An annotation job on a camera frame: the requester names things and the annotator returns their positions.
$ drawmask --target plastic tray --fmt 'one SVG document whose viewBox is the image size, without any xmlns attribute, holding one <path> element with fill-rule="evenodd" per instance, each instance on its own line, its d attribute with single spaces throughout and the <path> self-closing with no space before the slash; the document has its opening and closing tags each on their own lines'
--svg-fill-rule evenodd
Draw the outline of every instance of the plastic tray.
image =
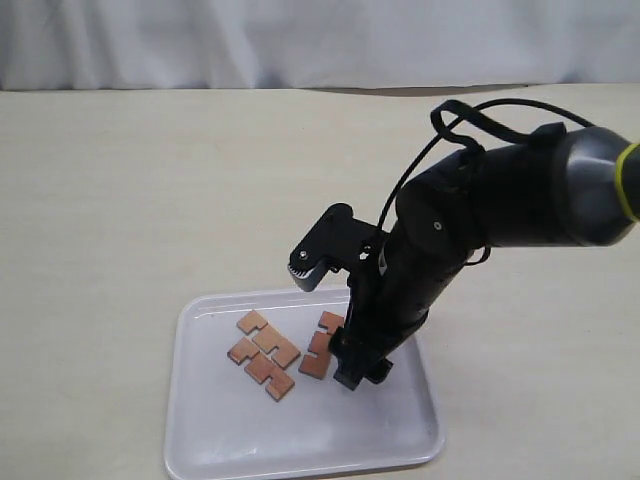
<svg viewBox="0 0 640 480">
<path fill-rule="evenodd" d="M 164 458 L 176 480 L 300 478 L 425 463 L 444 443 L 420 345 L 393 352 L 385 382 L 352 392 L 333 380 L 287 373 L 279 403 L 227 357 L 243 336 L 236 322 L 260 312 L 305 352 L 323 311 L 344 315 L 345 289 L 208 296 L 180 315 Z"/>
</svg>

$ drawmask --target yellow ring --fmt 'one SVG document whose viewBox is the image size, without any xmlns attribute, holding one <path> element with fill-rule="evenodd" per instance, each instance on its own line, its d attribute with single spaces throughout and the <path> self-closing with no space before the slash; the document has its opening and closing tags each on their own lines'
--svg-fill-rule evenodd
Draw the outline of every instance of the yellow ring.
<svg viewBox="0 0 640 480">
<path fill-rule="evenodd" d="M 620 205 L 622 205 L 622 210 L 624 211 L 624 214 L 634 222 L 640 222 L 640 218 L 638 218 L 635 213 L 633 213 L 631 205 L 629 204 L 629 200 L 627 199 L 627 194 L 624 192 L 624 187 L 622 186 L 622 167 L 627 157 L 638 146 L 640 146 L 640 143 L 632 143 L 627 148 L 625 148 L 620 155 L 618 155 L 618 159 L 616 160 L 615 175 L 616 191 L 618 192 L 618 199 L 620 200 Z"/>
</svg>

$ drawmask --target table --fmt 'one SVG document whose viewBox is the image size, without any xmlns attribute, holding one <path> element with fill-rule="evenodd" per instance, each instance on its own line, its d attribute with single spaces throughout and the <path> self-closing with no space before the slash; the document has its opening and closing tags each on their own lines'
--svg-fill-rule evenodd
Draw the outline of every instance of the table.
<svg viewBox="0 0 640 480">
<path fill-rule="evenodd" d="M 166 478 L 181 308 L 292 286 L 289 251 L 331 203 L 375 221 L 451 96 L 537 98 L 640 136 L 640 85 L 1 93 L 2 478 Z M 640 478 L 639 254 L 632 233 L 460 275 L 420 332 L 447 446 L 372 478 Z"/>
</svg>

